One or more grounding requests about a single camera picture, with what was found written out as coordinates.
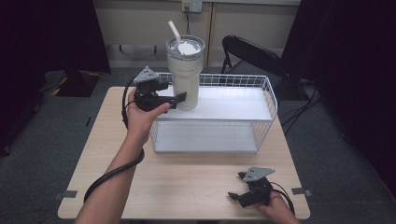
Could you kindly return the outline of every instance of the black cable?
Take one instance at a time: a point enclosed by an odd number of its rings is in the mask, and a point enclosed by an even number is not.
[[[190,8],[189,7],[184,7],[184,11],[186,12],[186,19],[187,19],[186,35],[189,35],[190,34],[190,18],[189,18]]]
[[[121,110],[121,114],[122,114],[122,121],[124,122],[126,128],[128,129],[128,116],[127,116],[127,108],[128,105],[131,103],[134,103],[135,101],[131,101],[129,102],[127,105],[125,105],[125,99],[126,99],[126,93],[128,92],[128,88],[129,86],[131,86],[132,82],[134,81],[134,77],[128,82],[128,84],[125,86],[123,95],[122,95],[122,110]],[[88,198],[90,197],[90,195],[93,193],[93,191],[99,187],[101,184],[103,184],[105,181],[107,181],[109,178],[124,172],[134,166],[136,166],[138,163],[140,163],[143,159],[145,158],[145,150],[142,148],[142,150],[140,151],[139,156],[137,157],[136,160],[131,161],[125,165],[122,165],[119,168],[116,168],[104,175],[102,175],[101,177],[99,177],[95,182],[93,182],[91,184],[91,186],[87,189],[87,192],[85,193],[84,196],[84,202],[86,202],[88,200]]]
[[[278,190],[278,189],[271,189],[271,191],[280,193],[283,197],[285,197],[286,201],[288,202],[290,211],[291,211],[294,215],[296,215],[296,213],[295,213],[295,211],[294,211],[293,202],[291,201],[291,199],[289,198],[289,196],[287,196],[287,194],[285,194],[284,192],[282,192],[282,191],[280,191],[280,190]]]
[[[317,103],[320,102],[321,98],[318,98],[314,103],[312,103],[312,100],[314,99],[315,94],[316,94],[317,91],[318,91],[318,85],[315,86],[314,92],[312,93],[312,96],[309,98],[308,102],[307,102],[305,105],[303,105],[302,107],[300,107],[299,109],[297,109],[298,112],[296,111],[296,112],[294,113],[293,116],[291,116],[290,118],[288,118],[287,120],[285,120],[284,122],[281,123],[281,126],[284,126],[285,124],[287,124],[288,122],[290,122],[292,119],[294,119],[294,121],[291,123],[291,125],[289,126],[289,128],[284,132],[284,134],[287,134],[287,133],[289,132],[289,130],[290,130],[290,128],[293,126],[293,124],[297,121],[297,119],[298,119],[308,108],[311,108],[313,105],[316,105]]]
[[[284,113],[284,114],[281,114],[281,115],[279,115],[279,117],[280,118],[282,118],[282,117],[284,117],[284,116],[286,116],[286,115],[288,115],[289,113],[291,113],[291,112],[293,112],[293,111],[296,111],[296,113],[297,113],[297,111],[299,111],[299,110],[301,110],[302,109],[302,107],[300,107],[300,108],[297,108],[297,109],[292,109],[292,110],[289,110],[288,112],[286,112],[286,113]]]
[[[278,189],[271,189],[271,191],[280,193],[280,194],[286,199],[286,201],[288,202],[290,211],[291,211],[294,215],[296,215],[296,214],[295,214],[295,211],[294,211],[293,202],[291,201],[290,196],[289,196],[289,194],[285,191],[285,189],[282,188],[282,186],[278,185],[278,184],[275,183],[275,182],[270,182],[270,184],[275,184],[275,185],[277,185],[278,187],[280,187],[280,188],[283,190],[283,192],[282,192],[282,191],[280,191],[280,190],[278,190]]]
[[[86,202],[86,201],[88,200],[88,198],[90,197],[90,195],[93,193],[93,191],[94,191],[97,187],[99,187],[101,184],[103,184],[103,183],[104,183],[105,181],[107,181],[109,178],[111,178],[111,177],[113,177],[113,176],[115,176],[115,175],[117,175],[117,174],[119,174],[119,173],[122,173],[122,172],[128,170],[128,169],[131,168],[131,167],[136,166],[136,165],[137,165],[138,163],[140,163],[144,158],[145,158],[145,151],[144,151],[143,148],[142,148],[142,150],[140,151],[139,157],[137,157],[136,160],[131,161],[131,162],[125,164],[125,165],[122,165],[121,167],[116,168],[116,169],[114,169],[114,170],[112,170],[112,171],[110,171],[110,172],[108,172],[108,173],[102,175],[101,177],[99,177],[99,178],[98,178],[95,182],[93,182],[93,184],[91,184],[91,186],[87,189],[87,192],[85,193],[85,196],[84,196],[84,202]]]
[[[288,119],[287,122],[289,122],[291,119],[294,118],[294,121],[291,123],[291,125],[289,126],[289,128],[285,131],[285,134],[287,134],[290,130],[290,128],[293,126],[293,124],[297,121],[297,119],[310,107],[316,105],[317,103],[319,103],[321,101],[321,98],[318,98],[314,103],[312,103],[311,105],[307,105],[303,108],[302,111],[300,111],[298,114],[296,114],[295,116],[291,117],[290,119]]]

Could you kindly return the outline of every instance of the wire basket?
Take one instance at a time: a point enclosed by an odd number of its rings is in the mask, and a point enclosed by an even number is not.
[[[172,74],[158,73],[168,81],[173,94]],[[216,95],[219,108],[199,118],[172,117],[172,111],[159,116],[150,131],[154,151],[165,152],[235,152],[259,150],[277,113],[277,102],[266,76],[201,74],[201,97]]]

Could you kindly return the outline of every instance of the white tumbler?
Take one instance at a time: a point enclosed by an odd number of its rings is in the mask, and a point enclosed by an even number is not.
[[[166,42],[168,68],[172,73],[174,95],[186,92],[186,101],[177,108],[191,110],[198,105],[200,74],[204,68],[205,43],[193,35],[181,35]]]

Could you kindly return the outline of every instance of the wall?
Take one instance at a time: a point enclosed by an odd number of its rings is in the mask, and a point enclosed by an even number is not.
[[[203,2],[202,13],[189,15],[191,35],[201,37],[208,46],[208,65],[218,60],[216,52],[221,51],[221,39],[226,35],[241,35],[268,49],[285,47],[298,9],[296,1],[282,1],[282,5],[223,2]],[[174,22],[181,35],[186,33],[187,19],[180,1],[107,0],[94,4],[107,45],[164,47],[173,36],[168,21]]]

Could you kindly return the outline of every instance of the black chair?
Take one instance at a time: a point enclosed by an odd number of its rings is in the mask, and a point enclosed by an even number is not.
[[[281,98],[283,88],[288,81],[288,74],[282,62],[271,50],[263,48],[242,37],[227,35],[222,40],[225,59],[222,74],[265,75],[268,76],[276,98]],[[232,65],[230,54],[241,61]]]

